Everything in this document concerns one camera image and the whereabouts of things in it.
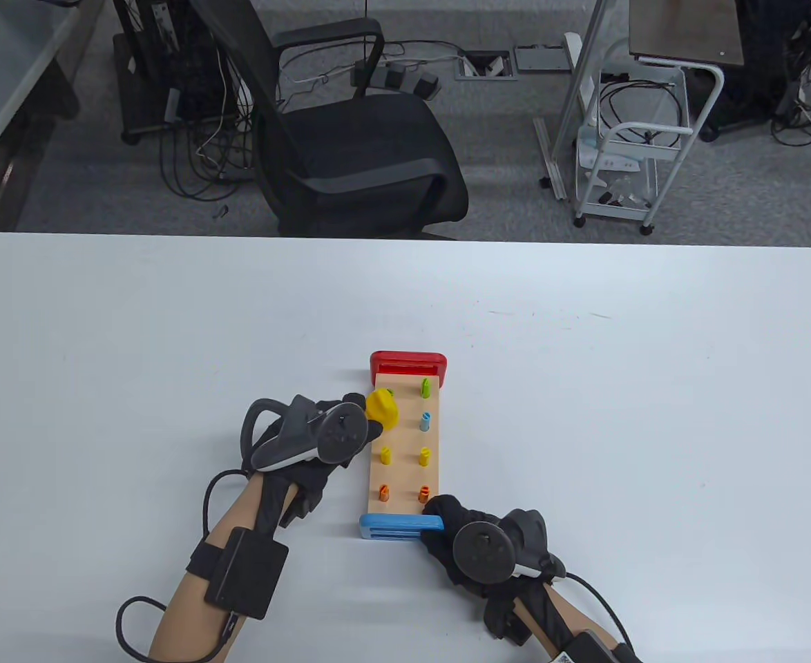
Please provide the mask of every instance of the chair seat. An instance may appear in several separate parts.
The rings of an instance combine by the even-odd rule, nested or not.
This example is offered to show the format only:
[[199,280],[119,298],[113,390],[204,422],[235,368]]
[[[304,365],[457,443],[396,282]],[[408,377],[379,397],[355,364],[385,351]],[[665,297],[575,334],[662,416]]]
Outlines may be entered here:
[[[465,217],[468,190],[458,160],[421,98],[402,93],[368,95],[293,110],[283,115],[283,121],[311,177],[338,177],[415,159],[436,159],[446,172],[447,186],[437,205],[418,219],[419,225]],[[377,224],[377,209],[373,214],[375,218],[368,223]],[[353,211],[350,217],[355,221]],[[392,219],[390,226],[398,223],[401,220]]]

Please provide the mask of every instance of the blue end block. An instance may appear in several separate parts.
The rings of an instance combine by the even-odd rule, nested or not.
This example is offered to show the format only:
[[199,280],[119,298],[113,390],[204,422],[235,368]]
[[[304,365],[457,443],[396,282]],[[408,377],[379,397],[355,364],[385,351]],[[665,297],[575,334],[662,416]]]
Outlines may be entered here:
[[438,515],[365,514],[359,518],[359,533],[375,541],[414,541],[424,531],[444,531]]

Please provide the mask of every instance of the peg toy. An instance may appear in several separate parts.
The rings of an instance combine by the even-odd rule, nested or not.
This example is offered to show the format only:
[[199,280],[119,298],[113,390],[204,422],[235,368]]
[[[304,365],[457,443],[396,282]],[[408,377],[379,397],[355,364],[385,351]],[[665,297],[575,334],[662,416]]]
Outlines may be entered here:
[[448,362],[443,354],[381,351],[370,364],[375,389],[392,392],[395,405],[387,407],[399,425],[385,424],[372,443],[359,530],[364,539],[418,539],[421,531],[443,530],[441,518],[422,511],[439,494],[439,394]]

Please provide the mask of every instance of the chair armrest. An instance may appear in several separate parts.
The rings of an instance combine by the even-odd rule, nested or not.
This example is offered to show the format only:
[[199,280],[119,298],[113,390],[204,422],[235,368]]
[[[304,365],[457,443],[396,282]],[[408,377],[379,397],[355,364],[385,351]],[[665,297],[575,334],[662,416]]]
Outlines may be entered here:
[[277,32],[270,42],[278,52],[293,46],[307,46],[308,44],[323,44],[326,41],[342,41],[353,37],[372,37],[383,41],[381,24],[375,19],[348,19],[337,23],[326,23],[311,28],[299,28]]
[[357,193],[368,189],[380,189],[383,186],[392,186],[415,180],[428,179],[436,180],[437,177],[443,182],[447,181],[446,172],[436,159],[415,159],[407,161],[405,164],[396,164],[373,168],[370,171],[361,171],[342,175],[340,177],[298,177],[289,172],[293,180],[297,180],[306,189],[319,195],[341,195],[342,193]]

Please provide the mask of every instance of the forearm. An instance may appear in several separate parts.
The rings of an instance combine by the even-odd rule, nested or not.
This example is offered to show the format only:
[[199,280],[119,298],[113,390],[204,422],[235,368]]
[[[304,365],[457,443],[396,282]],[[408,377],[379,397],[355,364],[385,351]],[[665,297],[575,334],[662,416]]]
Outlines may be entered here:
[[[263,483],[262,474],[254,474],[249,479],[247,487],[237,501],[209,533],[207,543],[223,548],[233,528],[245,527],[251,530],[254,527]],[[296,490],[296,486],[289,487],[285,506],[288,506],[295,497]],[[216,647],[228,619],[228,613],[219,607],[210,606],[203,600],[208,587],[209,581],[190,573],[184,574],[153,636],[149,654],[152,659],[169,663],[196,660],[206,656]],[[213,659],[213,663],[222,663],[225,660],[244,623],[245,619],[241,618],[228,644]]]
[[[618,641],[615,640],[608,631],[599,626],[598,623],[593,622],[591,618],[580,612],[576,607],[572,606],[569,601],[563,599],[550,585],[544,585],[544,588],[547,590],[553,607],[556,608],[564,622],[566,622],[566,625],[569,626],[572,635],[577,635],[583,631],[592,631],[608,649],[614,650],[614,648],[618,646]],[[560,650],[558,650],[551,639],[547,637],[544,629],[535,621],[535,618],[530,615],[525,604],[522,603],[522,600],[516,599],[513,612],[528,626],[530,631],[541,643],[542,647],[544,647],[544,650],[555,659],[555,657],[560,654]]]

